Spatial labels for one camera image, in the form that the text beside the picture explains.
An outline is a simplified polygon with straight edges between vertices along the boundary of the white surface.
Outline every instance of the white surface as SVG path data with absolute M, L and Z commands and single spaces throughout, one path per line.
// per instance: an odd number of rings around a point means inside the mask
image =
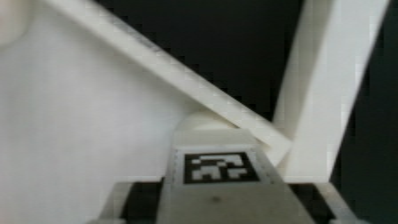
M 287 182 L 328 181 L 387 2 L 305 1 L 273 119 Z
M 24 33 L 32 19 L 33 0 L 0 0 L 0 49 Z
M 220 138 L 202 138 L 202 133 L 220 135 Z M 197 141 L 204 147 L 179 147 L 188 145 L 197 136 Z M 307 211 L 293 196 L 287 185 L 277 176 L 273 166 L 250 133 L 241 129 L 184 131 L 174 136 L 174 153 L 168 161 L 168 174 L 161 189 L 161 200 L 158 208 L 158 224 L 311 224 L 312 220 Z M 184 183 L 184 163 L 186 154 L 245 152 L 259 181 L 238 181 L 218 183 Z M 231 155 L 213 155 L 223 161 Z M 206 172 L 213 180 L 239 178 L 241 171 L 248 166 L 227 168 L 231 176 L 220 177 L 220 167 L 216 164 L 195 167 L 195 171 Z
M 163 176 L 174 128 L 197 110 L 39 5 L 28 33 L 0 51 L 1 224 L 85 224 L 101 213 L 117 216 L 128 188 L 115 200 L 115 184 Z
M 136 31 L 108 12 L 85 0 L 40 0 L 94 33 L 113 49 L 124 54 L 152 75 L 177 88 L 209 110 L 247 129 L 266 144 L 263 150 L 277 165 L 289 149 L 289 140 L 266 119 L 250 111 L 204 78 L 183 66 L 151 44 Z

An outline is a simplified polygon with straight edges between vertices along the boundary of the white panel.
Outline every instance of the white panel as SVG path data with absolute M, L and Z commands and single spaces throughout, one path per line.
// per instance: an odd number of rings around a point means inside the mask
M 307 0 L 273 123 L 289 182 L 328 181 L 387 0 Z
M 117 216 L 115 184 L 163 176 L 174 128 L 202 109 L 39 5 L 26 36 L 0 51 L 1 224 Z

